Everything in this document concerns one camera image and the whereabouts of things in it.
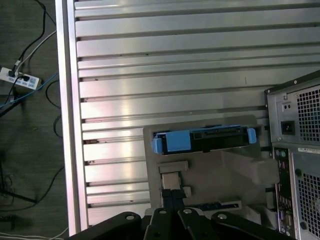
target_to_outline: port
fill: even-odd
[[[283,135],[295,135],[295,121],[282,121],[281,132]]]

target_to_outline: metal bolt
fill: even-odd
[[[219,214],[218,218],[224,220],[224,219],[227,219],[227,216],[224,214]]]
[[[192,213],[192,210],[189,209],[189,208],[187,208],[187,209],[183,210],[183,212],[184,212],[185,214],[190,214],[190,213]]]

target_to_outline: black cable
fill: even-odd
[[[46,98],[53,106],[55,106],[55,107],[58,108],[58,109],[61,109],[61,106],[59,106],[59,105],[55,104],[53,101],[51,101],[51,99],[50,99],[49,96],[48,96],[48,90],[49,90],[49,88],[50,88],[53,84],[58,83],[58,82],[59,82],[59,80],[55,80],[55,81],[51,82],[51,83],[46,87],[46,89],[45,89],[45,98]]]
[[[46,87],[46,89],[45,89],[45,98],[49,101],[49,103],[51,103],[51,104],[52,104],[53,106],[55,106],[57,109],[61,109],[61,106],[55,104],[55,103],[49,98],[49,95],[48,95],[48,91],[49,91],[50,87],[51,87],[53,84],[58,83],[58,82],[59,82],[59,80],[55,80],[55,81],[51,82],[51,83]],[[54,120],[54,122],[53,122],[53,132],[54,132],[54,134],[55,134],[58,138],[63,139],[63,136],[60,135],[60,134],[58,133],[58,131],[57,131],[57,124],[58,124],[59,120],[61,120],[61,117],[62,117],[62,116],[61,116],[61,114],[60,114],[60,115],[58,115],[58,116],[56,117],[56,119]]]
[[[38,205],[49,193],[49,191],[51,190],[58,174],[64,169],[65,167],[61,167],[56,173],[55,175],[53,176],[53,179],[51,180],[51,183],[48,187],[48,189],[45,191],[45,193],[42,195],[42,197],[36,202],[34,203],[33,205],[31,206],[26,206],[26,207],[23,207],[23,208],[17,208],[17,209],[11,209],[11,210],[0,210],[0,212],[13,212],[13,211],[22,211],[22,210],[26,210],[26,209],[30,209],[30,208],[33,208],[34,206]]]
[[[37,42],[39,39],[41,39],[46,31],[46,11],[43,11],[43,17],[42,17],[42,32],[40,34],[40,36],[38,36],[35,40],[33,40],[21,53],[20,57],[18,58],[19,61],[23,60],[23,58],[25,57],[26,51],[35,43]],[[14,66],[12,67],[12,72],[14,73],[16,71],[16,67],[17,65],[14,64]]]
[[[57,24],[56,24],[55,20],[51,17],[51,15],[48,13],[46,6],[42,2],[40,2],[39,0],[33,0],[33,1],[37,2],[40,5],[40,7],[45,11],[45,14],[47,14],[47,16],[51,19],[53,24],[56,26]]]
[[[59,133],[57,132],[57,123],[59,122],[59,120],[61,119],[61,114],[59,116],[56,117],[56,119],[54,120],[53,122],[53,131],[54,131],[54,134],[58,137],[58,138],[61,138],[63,139],[64,137],[59,135]]]
[[[6,99],[5,99],[5,102],[4,102],[3,105],[5,105],[5,104],[8,102],[8,100],[9,100],[9,98],[10,98],[10,94],[11,94],[12,90],[14,89],[14,87],[15,87],[15,85],[16,85],[16,83],[17,83],[17,81],[18,81],[19,78],[20,78],[20,77],[18,76],[18,77],[14,80],[14,82],[13,82],[11,88],[10,88],[10,91],[9,91],[9,93],[8,93],[8,96],[6,96]]]

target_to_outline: power strip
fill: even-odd
[[[9,76],[9,71],[11,71],[10,69],[8,68],[1,68],[1,71],[0,71],[0,80],[4,80],[6,82],[9,82],[9,83],[14,83],[16,78],[17,78],[17,73],[15,73],[15,76]],[[25,88],[28,88],[28,89],[32,89],[32,90],[35,90],[38,88],[38,85],[40,85],[41,81],[38,77],[35,77],[35,76],[31,76],[31,75],[28,75],[28,74],[23,74],[21,72],[19,72],[19,75],[20,76],[28,76],[29,77],[29,80],[28,81],[25,81],[23,80],[22,78],[18,79],[16,81],[16,85],[19,85],[19,86],[22,86],[22,87],[25,87]]]

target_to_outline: label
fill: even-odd
[[[309,154],[320,154],[320,149],[313,149],[313,148],[299,147],[298,151],[302,153],[309,153]]]

